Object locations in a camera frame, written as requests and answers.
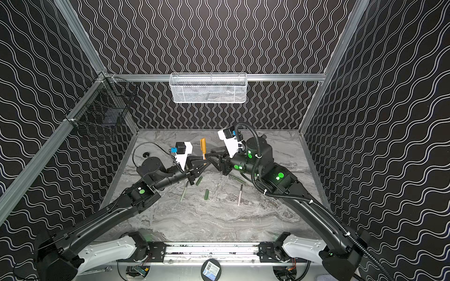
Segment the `round black labelled disc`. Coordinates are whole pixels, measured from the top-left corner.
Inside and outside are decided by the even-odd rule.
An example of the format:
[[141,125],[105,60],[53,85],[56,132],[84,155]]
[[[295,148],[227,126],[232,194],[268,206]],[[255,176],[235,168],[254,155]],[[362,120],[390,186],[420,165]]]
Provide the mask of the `round black labelled disc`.
[[218,281],[221,273],[221,265],[215,259],[205,261],[201,267],[201,278],[203,281]]

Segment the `green pen cap upper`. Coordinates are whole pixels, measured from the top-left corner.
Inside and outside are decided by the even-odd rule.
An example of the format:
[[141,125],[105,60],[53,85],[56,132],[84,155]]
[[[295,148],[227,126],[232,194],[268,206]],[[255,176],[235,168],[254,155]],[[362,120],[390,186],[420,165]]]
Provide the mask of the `green pen cap upper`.
[[202,179],[203,179],[203,177],[202,177],[202,176],[198,178],[198,180],[196,181],[196,185],[197,185],[197,186],[199,186],[199,185],[200,185],[200,183],[201,183]]

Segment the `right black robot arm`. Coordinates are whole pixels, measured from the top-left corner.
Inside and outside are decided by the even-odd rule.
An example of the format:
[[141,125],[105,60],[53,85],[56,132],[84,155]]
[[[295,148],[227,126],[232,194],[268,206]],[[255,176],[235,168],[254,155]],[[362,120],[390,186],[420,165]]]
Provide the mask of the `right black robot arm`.
[[205,157],[224,175],[235,170],[248,179],[265,197],[280,200],[297,213],[320,236],[320,240],[298,238],[293,234],[279,237],[286,258],[301,258],[320,263],[339,281],[355,277],[363,257],[366,257],[383,276],[393,277],[382,263],[368,251],[370,234],[355,231],[312,196],[298,178],[286,167],[276,163],[272,146],[266,136],[259,136],[249,124],[237,123],[218,131],[224,147]]

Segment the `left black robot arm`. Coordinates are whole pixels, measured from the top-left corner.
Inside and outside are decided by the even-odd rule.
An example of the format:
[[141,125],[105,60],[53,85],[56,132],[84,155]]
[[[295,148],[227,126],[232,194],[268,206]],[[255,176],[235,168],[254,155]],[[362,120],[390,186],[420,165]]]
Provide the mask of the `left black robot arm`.
[[43,234],[35,242],[35,267],[41,281],[71,281],[77,275],[117,259],[142,261],[148,243],[131,233],[118,240],[93,242],[121,222],[142,213],[160,199],[159,191],[187,180],[191,185],[211,164],[201,156],[186,158],[186,167],[166,168],[161,160],[148,157],[137,167],[140,180],[89,218],[58,233]]

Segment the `light green pen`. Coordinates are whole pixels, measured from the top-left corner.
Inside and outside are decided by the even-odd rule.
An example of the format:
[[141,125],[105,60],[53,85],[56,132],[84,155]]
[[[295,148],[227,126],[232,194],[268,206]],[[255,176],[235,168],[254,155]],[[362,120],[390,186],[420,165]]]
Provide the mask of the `light green pen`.
[[188,189],[188,186],[189,186],[189,182],[186,182],[185,187],[184,187],[183,192],[182,192],[182,195],[180,197],[180,202],[183,202],[183,200],[185,198],[186,191]]

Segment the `dark green pen middle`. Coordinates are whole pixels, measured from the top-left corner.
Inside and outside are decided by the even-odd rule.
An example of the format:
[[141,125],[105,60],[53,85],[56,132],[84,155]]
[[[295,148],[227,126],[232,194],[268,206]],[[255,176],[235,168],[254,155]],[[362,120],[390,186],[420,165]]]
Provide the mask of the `dark green pen middle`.
[[232,174],[230,174],[229,177],[235,181],[238,181],[239,183],[241,183],[243,185],[246,185],[246,181],[237,176],[233,176]]

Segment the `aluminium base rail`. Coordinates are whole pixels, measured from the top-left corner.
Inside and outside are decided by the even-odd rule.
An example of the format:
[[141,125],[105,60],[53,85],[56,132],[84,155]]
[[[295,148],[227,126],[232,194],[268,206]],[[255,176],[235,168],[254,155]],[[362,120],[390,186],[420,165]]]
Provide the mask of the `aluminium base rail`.
[[283,266],[293,261],[311,261],[321,265],[319,252],[326,248],[322,240],[309,240],[292,236],[281,247],[286,258],[275,256],[273,242],[150,242],[150,256],[143,261],[120,260],[124,265],[142,266],[200,266],[208,259],[221,265]]

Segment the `pink pen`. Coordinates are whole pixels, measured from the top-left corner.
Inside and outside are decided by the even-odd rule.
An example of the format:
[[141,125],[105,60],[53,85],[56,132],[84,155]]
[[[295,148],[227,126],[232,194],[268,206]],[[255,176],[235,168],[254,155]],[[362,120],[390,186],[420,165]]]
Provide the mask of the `pink pen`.
[[243,184],[239,188],[239,195],[238,195],[238,199],[237,199],[237,205],[238,206],[240,206],[240,204],[241,204],[242,193],[243,193]]

